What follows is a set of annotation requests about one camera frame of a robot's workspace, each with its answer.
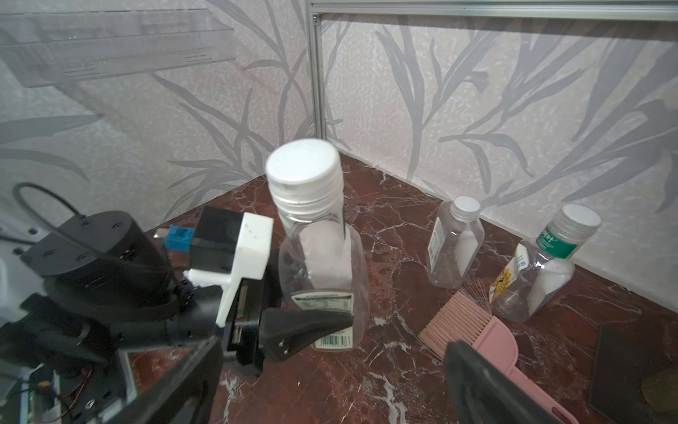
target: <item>clear acrylic shelf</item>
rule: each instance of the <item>clear acrylic shelf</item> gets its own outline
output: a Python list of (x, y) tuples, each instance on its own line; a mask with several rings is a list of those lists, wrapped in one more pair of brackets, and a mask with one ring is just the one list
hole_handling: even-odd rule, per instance
[(0, 15), (0, 57), (24, 87), (235, 59), (208, 9)]

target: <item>small plastic bottle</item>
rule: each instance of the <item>small plastic bottle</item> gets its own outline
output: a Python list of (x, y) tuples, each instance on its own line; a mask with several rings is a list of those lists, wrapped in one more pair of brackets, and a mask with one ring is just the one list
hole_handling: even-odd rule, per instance
[(280, 285), (288, 307), (353, 313), (353, 327), (315, 342), (322, 351), (358, 346), (370, 316), (363, 244), (344, 222), (339, 152), (323, 140), (289, 142), (266, 161), (268, 189), (287, 237), (280, 246)]
[(511, 321), (527, 321), (572, 279), (572, 255), (602, 222), (594, 210), (567, 204), (534, 242), (521, 240), (490, 286), (492, 312)]
[(426, 270), (432, 285), (459, 288), (464, 283), (485, 239), (478, 218), (480, 209), (480, 203), (469, 196), (459, 196), (438, 207), (427, 250)]

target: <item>barcode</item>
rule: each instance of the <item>barcode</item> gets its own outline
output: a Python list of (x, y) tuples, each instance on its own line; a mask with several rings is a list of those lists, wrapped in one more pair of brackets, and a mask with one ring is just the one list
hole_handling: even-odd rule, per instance
[(348, 337), (346, 336), (337, 336), (336, 334), (330, 334), (320, 339), (320, 346), (332, 346), (332, 347), (348, 347)]

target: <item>white bottle cap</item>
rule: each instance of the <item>white bottle cap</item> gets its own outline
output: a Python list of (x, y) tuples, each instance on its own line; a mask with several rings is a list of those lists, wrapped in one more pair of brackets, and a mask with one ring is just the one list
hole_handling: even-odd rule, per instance
[(457, 221), (469, 223), (480, 216), (480, 202), (469, 196), (457, 196), (452, 202), (452, 216)]
[(569, 242), (583, 243), (603, 223), (600, 215), (584, 205), (564, 205), (553, 217), (553, 224), (567, 236)]
[(283, 144), (266, 160), (268, 189), (279, 213), (315, 217), (344, 199), (339, 152), (324, 140)]

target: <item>red marble surface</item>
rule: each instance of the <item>red marble surface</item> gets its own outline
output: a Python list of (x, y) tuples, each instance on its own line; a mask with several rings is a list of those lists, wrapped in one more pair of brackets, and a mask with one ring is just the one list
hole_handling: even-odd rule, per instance
[[(417, 334), (453, 294), (431, 286), (425, 251), (440, 200), (350, 157), (342, 157), (346, 220), (360, 232), (370, 269), (372, 322), (358, 348), (306, 349), (264, 365), (248, 380), (223, 370), (212, 423), (455, 423), (438, 361)], [(277, 217), (264, 177), (207, 204)], [(193, 226), (201, 208), (172, 223)], [(485, 242), (472, 277), (488, 286), (518, 238), (483, 223)], [(283, 239), (275, 223), (273, 245)], [(185, 257), (173, 258), (177, 263)], [(609, 324), (630, 339), (678, 361), (678, 314), (577, 268), (573, 280), (525, 324), (507, 322), (518, 341), (518, 368), (582, 424), (607, 421), (587, 406), (598, 328)], [(134, 354), (141, 390), (185, 351)]]

